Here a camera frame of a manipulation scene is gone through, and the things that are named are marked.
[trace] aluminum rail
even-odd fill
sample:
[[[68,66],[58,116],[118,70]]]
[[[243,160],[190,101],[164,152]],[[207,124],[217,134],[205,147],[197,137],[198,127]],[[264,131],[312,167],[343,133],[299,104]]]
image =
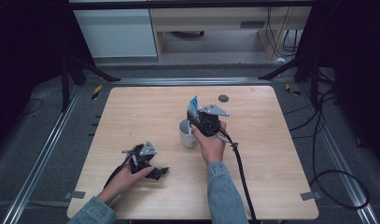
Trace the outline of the aluminum rail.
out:
[[[52,132],[49,135],[49,138],[41,150],[35,165],[33,166],[30,174],[27,176],[26,181],[21,187],[19,194],[16,196],[15,201],[8,208],[6,216],[4,217],[3,223],[17,223],[21,217],[26,204],[29,202],[30,196],[32,195],[35,186],[38,182],[39,177],[41,176],[44,168],[46,167],[49,157],[59,140],[59,137],[63,131],[64,125],[67,122],[73,107],[77,101],[77,96],[80,91],[80,87],[75,87],[72,94],[72,102],[68,108],[60,115],[58,120],[55,123],[55,126],[52,129]]]

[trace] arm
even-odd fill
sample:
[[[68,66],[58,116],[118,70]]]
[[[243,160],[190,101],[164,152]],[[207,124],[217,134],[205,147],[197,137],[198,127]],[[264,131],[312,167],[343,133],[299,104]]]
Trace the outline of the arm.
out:
[[[129,166],[124,166],[111,182],[97,195],[91,198],[68,222],[86,224],[106,224],[113,223],[117,216],[109,207],[113,200],[126,189],[134,185],[135,182],[148,175],[154,167],[150,166],[135,174],[132,174]]]
[[[248,224],[240,194],[222,161],[207,165],[207,200],[213,223]]]
[[[225,129],[226,126],[227,124],[221,121],[221,127]],[[192,132],[201,145],[202,156],[207,166],[207,200],[213,223],[248,224],[240,194],[222,162],[225,142],[216,136],[203,136],[195,126],[192,126]]]

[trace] denim sleeve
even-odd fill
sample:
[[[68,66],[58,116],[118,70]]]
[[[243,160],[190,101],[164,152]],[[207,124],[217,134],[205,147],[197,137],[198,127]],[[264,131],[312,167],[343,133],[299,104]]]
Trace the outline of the denim sleeve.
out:
[[[117,219],[114,211],[97,197],[92,197],[67,223],[102,224]]]
[[[239,192],[222,161],[207,165],[207,199],[213,224],[248,224]]]

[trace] black cable on floor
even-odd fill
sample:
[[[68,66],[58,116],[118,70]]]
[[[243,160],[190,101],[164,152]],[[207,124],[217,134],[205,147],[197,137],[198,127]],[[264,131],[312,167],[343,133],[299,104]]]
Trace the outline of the black cable on floor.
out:
[[[316,127],[315,127],[315,130],[314,130],[314,136],[313,136],[313,143],[312,143],[312,170],[313,170],[313,174],[314,174],[314,179],[312,179],[312,181],[310,182],[310,186],[312,186],[314,183],[317,183],[317,185],[320,187],[321,191],[327,196],[329,197],[331,200],[333,200],[335,203],[338,203],[339,205],[341,205],[342,207],[344,208],[347,208],[347,209],[350,209],[350,210],[358,210],[358,209],[361,209],[361,208],[364,208],[365,206],[368,205],[368,203],[370,202],[370,193],[369,191],[364,187],[364,185],[362,184],[362,182],[357,179],[355,176],[351,175],[350,173],[348,172],[345,172],[345,171],[341,171],[341,170],[336,170],[336,169],[331,169],[331,170],[327,170],[327,171],[323,171],[321,173],[317,173],[316,171],[316,135],[317,135],[317,126],[319,124],[319,122],[321,121],[321,116],[322,116],[322,106],[323,106],[323,100],[324,100],[324,97],[328,94],[332,93],[332,91],[327,91],[325,94],[323,94],[318,102],[318,110],[320,111],[319,112],[319,115],[318,115],[318,119],[317,119],[317,124],[316,124]],[[353,178],[354,180],[356,180],[365,197],[366,197],[366,200],[365,202],[362,204],[362,205],[359,205],[359,206],[353,206],[353,205],[349,205],[349,204],[345,204],[345,203],[342,203],[341,201],[337,200],[336,198],[334,198],[332,195],[330,195],[320,184],[319,182],[319,178],[323,175],[326,175],[326,174],[331,174],[331,173],[339,173],[339,174],[342,174],[342,175],[347,175],[351,178]]]

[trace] black tripod leg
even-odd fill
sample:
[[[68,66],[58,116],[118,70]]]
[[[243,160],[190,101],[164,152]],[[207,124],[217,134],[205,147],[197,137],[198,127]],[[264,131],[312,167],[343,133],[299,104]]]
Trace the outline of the black tripod leg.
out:
[[[75,62],[75,63],[79,64],[80,66],[82,66],[82,67],[90,70],[91,72],[93,72],[97,76],[102,77],[102,78],[104,78],[105,80],[107,80],[109,82],[120,81],[120,78],[112,77],[112,76],[104,73],[103,71],[100,71],[97,67],[95,67],[93,65],[90,65],[88,63],[85,63],[84,61],[80,60],[77,57],[72,57],[71,59],[73,60],[73,62]]]
[[[283,72],[285,72],[286,70],[290,69],[291,67],[299,66],[301,63],[303,63],[303,61],[305,61],[306,56],[307,56],[307,54],[302,53],[298,57],[296,57],[293,60],[289,61],[288,63],[285,63],[282,66],[278,67],[272,73],[270,73],[270,74],[268,74],[266,76],[263,76],[263,77],[259,77],[259,79],[270,80],[270,79],[272,79],[274,77],[277,77],[280,74],[282,74]]]

